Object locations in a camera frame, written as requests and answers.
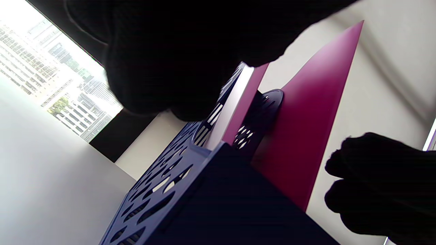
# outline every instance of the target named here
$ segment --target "dark glove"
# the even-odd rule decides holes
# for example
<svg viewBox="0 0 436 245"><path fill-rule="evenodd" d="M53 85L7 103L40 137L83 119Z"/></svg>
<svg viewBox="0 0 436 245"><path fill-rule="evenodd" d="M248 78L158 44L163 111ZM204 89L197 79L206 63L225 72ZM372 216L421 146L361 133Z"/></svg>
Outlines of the dark glove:
<svg viewBox="0 0 436 245"><path fill-rule="evenodd" d="M243 61L276 60L311 24L356 0L65 0L71 19L107 44L112 92L136 114L205 119Z"/></svg>
<svg viewBox="0 0 436 245"><path fill-rule="evenodd" d="M436 244L436 153L374 133L348 138L327 161L343 178L325 196L351 231L397 245Z"/></svg>

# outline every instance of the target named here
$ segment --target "tree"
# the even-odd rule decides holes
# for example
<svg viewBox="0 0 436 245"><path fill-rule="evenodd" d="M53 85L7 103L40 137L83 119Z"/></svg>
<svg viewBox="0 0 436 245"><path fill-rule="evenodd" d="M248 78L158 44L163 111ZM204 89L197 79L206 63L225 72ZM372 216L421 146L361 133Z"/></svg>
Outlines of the tree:
<svg viewBox="0 0 436 245"><path fill-rule="evenodd" d="M69 106L69 101L66 97L61 97L58 101L56 101L50 109L47 111L56 116L57 114L61 114L65 107Z"/></svg>

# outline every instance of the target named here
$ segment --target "window frame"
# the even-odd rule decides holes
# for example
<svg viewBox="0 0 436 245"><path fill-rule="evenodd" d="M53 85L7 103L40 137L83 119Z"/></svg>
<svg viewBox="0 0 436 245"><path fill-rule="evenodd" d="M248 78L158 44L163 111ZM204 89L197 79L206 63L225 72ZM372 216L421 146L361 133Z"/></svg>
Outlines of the window frame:
<svg viewBox="0 0 436 245"><path fill-rule="evenodd" d="M103 64L105 45L74 25L64 8L63 0L26 0L67 37L79 45L96 62ZM89 143L112 162L127 150L156 116L134 116L121 110Z"/></svg>

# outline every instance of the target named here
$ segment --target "blue perforated basket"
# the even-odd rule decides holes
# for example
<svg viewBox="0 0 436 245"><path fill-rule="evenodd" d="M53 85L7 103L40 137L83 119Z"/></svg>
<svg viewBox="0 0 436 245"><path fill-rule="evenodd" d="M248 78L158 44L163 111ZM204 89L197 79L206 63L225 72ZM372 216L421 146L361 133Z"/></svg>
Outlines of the blue perforated basket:
<svg viewBox="0 0 436 245"><path fill-rule="evenodd" d="M209 118L188 123L132 187L100 245L337 244L249 165L280 90L256 94L232 146L202 147L242 68Z"/></svg>

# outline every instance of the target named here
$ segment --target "window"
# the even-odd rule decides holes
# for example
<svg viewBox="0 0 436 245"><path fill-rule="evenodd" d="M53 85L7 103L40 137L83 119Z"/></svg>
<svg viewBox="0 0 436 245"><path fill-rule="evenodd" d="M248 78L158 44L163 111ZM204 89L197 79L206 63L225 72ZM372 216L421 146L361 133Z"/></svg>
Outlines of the window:
<svg viewBox="0 0 436 245"><path fill-rule="evenodd" d="M26 0L0 4L0 82L90 142L122 109L103 67Z"/></svg>

